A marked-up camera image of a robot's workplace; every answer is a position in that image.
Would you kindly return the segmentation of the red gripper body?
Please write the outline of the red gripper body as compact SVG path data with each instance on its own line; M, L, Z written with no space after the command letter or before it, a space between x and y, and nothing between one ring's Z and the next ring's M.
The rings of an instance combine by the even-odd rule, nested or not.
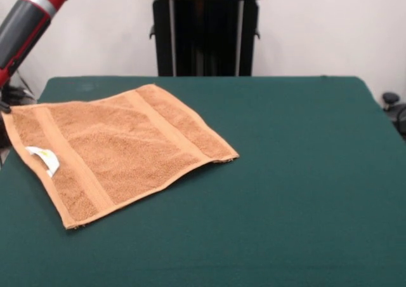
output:
M11 58L6 60L5 58L1 58L1 80L0 85L3 87L13 76L16 72L18 67L20 66L20 59L19 58Z

